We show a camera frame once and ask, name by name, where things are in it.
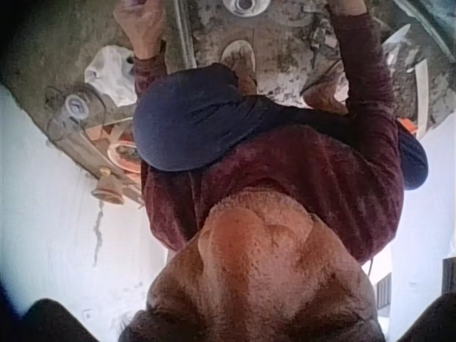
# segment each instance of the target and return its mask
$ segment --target crack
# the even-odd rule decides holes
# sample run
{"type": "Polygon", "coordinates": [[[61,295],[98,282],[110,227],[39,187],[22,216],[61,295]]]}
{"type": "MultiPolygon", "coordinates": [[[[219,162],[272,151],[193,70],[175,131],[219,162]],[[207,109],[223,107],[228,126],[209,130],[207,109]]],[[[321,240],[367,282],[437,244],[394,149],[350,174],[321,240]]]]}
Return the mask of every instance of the crack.
{"type": "Polygon", "coordinates": [[[101,218],[103,217],[103,206],[104,206],[103,201],[99,201],[98,207],[100,208],[100,211],[98,212],[97,220],[95,221],[95,226],[93,226],[93,231],[95,232],[95,236],[97,238],[97,244],[95,246],[95,254],[93,255],[93,267],[97,266],[98,262],[98,253],[100,252],[101,246],[103,245],[103,237],[101,235],[100,231],[100,223],[101,223],[101,218]]]}

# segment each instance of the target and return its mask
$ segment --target orange object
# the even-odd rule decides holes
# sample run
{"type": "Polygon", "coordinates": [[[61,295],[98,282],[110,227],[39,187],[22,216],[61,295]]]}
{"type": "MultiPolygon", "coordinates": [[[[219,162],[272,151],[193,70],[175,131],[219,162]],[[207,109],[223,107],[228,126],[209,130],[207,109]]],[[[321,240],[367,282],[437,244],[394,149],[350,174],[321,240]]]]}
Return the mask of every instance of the orange object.
{"type": "Polygon", "coordinates": [[[402,119],[398,118],[398,121],[402,124],[402,126],[405,127],[406,130],[408,130],[411,134],[415,134],[418,130],[418,126],[415,125],[411,120],[409,119],[402,119]]]}

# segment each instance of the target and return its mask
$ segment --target white plastic bag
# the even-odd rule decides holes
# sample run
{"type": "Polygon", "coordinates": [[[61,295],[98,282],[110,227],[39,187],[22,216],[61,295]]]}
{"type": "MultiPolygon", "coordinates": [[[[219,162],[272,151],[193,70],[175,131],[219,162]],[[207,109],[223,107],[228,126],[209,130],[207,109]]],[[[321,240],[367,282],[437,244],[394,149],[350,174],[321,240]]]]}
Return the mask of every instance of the white plastic bag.
{"type": "Polygon", "coordinates": [[[121,107],[136,103],[133,52],[120,46],[105,46],[85,69],[86,83],[109,95],[121,107]]]}

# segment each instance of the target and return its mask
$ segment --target concrete floor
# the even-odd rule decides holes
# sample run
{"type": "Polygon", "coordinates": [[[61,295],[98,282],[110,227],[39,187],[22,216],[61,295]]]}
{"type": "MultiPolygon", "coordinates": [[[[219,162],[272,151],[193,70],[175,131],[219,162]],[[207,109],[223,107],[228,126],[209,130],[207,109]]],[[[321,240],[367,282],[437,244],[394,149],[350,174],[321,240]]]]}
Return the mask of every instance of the concrete floor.
{"type": "MultiPolygon", "coordinates": [[[[46,133],[46,123],[52,118],[44,108],[49,86],[66,92],[83,82],[85,67],[96,52],[106,45],[130,47],[114,21],[113,7],[117,0],[45,0],[33,8],[24,25],[5,50],[1,62],[1,82],[13,93],[19,105],[46,133]]],[[[170,71],[185,67],[179,37],[174,2],[167,0],[167,66],[170,71]]],[[[418,47],[412,65],[427,58],[430,66],[431,113],[430,124],[441,123],[454,109],[454,68],[445,59],[432,39],[415,19],[408,18],[395,8],[392,1],[369,0],[372,13],[391,26],[391,32],[404,23],[412,23],[408,43],[400,50],[394,73],[398,97],[396,113],[416,119],[414,73],[406,73],[405,60],[418,47]]],[[[338,51],[324,48],[316,67],[311,67],[313,53],[309,50],[309,34],[314,15],[320,11],[322,0],[306,1],[305,6],[295,0],[273,0],[269,9],[253,19],[239,19],[231,15],[222,1],[189,0],[190,39],[187,44],[195,50],[198,66],[218,61],[222,49],[232,40],[245,38],[252,42],[258,65],[259,92],[287,105],[301,105],[299,91],[320,77],[338,58],[338,51]]],[[[103,97],[108,112],[105,118],[91,117],[88,125],[111,123],[129,118],[134,106],[116,108],[103,97]]],[[[98,176],[105,161],[78,133],[69,134],[56,142],[87,171],[98,176]]],[[[127,182],[122,170],[110,166],[114,173],[127,182]]],[[[138,192],[128,194],[139,199],[138,192]]]]}

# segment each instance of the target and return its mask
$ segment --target maroon sweater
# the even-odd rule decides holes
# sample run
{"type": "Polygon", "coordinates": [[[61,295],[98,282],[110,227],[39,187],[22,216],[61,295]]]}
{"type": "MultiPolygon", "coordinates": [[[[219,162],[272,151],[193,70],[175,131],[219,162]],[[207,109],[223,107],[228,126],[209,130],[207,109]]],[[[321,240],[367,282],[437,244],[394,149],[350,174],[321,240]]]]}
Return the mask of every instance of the maroon sweater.
{"type": "MultiPolygon", "coordinates": [[[[332,24],[350,83],[356,144],[287,125],[242,142],[203,170],[159,172],[143,163],[150,229],[171,250],[193,238],[214,204],[256,185],[272,186],[317,214],[359,262],[395,236],[404,190],[390,72],[368,14],[333,17],[332,24]]],[[[163,56],[135,59],[138,96],[165,74],[163,56]]]]}

